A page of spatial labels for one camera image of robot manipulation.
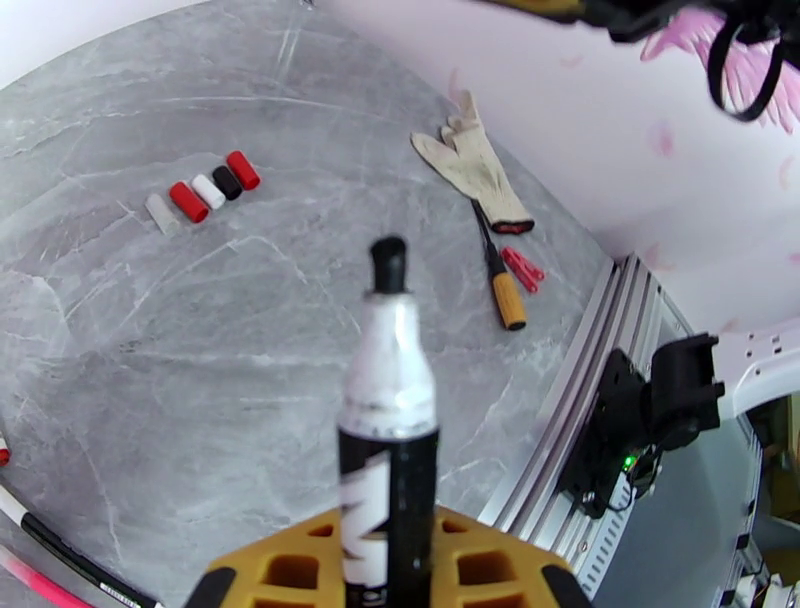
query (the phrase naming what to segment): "work glove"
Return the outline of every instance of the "work glove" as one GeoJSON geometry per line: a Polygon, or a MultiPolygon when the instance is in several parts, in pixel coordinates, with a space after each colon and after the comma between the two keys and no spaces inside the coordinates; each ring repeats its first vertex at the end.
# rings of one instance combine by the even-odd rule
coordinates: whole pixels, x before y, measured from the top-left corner
{"type": "Polygon", "coordinates": [[[459,107],[461,115],[449,117],[441,128],[444,143],[412,133],[411,145],[439,175],[480,203],[492,230],[505,234],[531,230],[533,218],[514,193],[486,137],[472,93],[461,92],[459,107]]]}

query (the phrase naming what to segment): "black strap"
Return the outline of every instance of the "black strap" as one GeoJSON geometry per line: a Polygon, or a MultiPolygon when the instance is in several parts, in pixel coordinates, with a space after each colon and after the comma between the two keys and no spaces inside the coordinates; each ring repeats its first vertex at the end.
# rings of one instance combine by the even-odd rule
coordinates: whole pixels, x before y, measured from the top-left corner
{"type": "Polygon", "coordinates": [[[708,90],[711,93],[711,99],[714,100],[720,110],[736,120],[751,122],[761,116],[772,99],[773,93],[775,93],[775,88],[778,86],[778,80],[781,77],[785,49],[783,40],[773,47],[772,58],[770,59],[764,83],[761,85],[761,90],[750,107],[741,111],[732,112],[728,110],[722,98],[722,75],[725,62],[728,59],[728,51],[733,41],[736,40],[744,28],[744,25],[740,19],[730,17],[714,39],[714,44],[711,45],[711,52],[708,56],[708,90]]]}

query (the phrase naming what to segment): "black marker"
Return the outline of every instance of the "black marker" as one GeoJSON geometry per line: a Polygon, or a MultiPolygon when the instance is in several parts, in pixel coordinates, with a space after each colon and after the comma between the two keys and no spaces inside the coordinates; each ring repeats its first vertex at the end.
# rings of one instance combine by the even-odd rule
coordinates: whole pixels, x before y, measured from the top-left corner
{"type": "Polygon", "coordinates": [[[436,389],[405,289],[398,236],[370,250],[361,344],[339,414],[341,540],[347,608],[427,608],[436,498],[436,389]]]}

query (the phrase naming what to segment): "black marker cap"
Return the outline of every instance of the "black marker cap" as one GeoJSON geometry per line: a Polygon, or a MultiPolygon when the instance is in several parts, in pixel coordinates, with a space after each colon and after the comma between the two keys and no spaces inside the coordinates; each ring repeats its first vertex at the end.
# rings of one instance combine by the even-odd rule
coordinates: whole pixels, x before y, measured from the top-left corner
{"type": "Polygon", "coordinates": [[[406,291],[406,242],[395,234],[370,248],[375,275],[375,293],[393,295],[406,291]]]}
{"type": "Polygon", "coordinates": [[[228,169],[226,165],[221,165],[214,169],[211,173],[211,179],[214,180],[217,188],[219,188],[229,201],[239,198],[242,193],[242,185],[233,171],[228,169]]]}

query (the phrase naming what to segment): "screwdriver handle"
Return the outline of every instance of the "screwdriver handle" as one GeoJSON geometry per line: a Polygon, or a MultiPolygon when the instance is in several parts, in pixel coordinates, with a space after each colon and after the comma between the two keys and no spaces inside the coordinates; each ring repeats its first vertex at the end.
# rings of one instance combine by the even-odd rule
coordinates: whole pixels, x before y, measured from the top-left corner
{"type": "Polygon", "coordinates": [[[527,317],[522,298],[508,271],[495,274],[492,277],[492,291],[503,320],[503,326],[508,331],[518,331],[525,327],[527,317]]]}

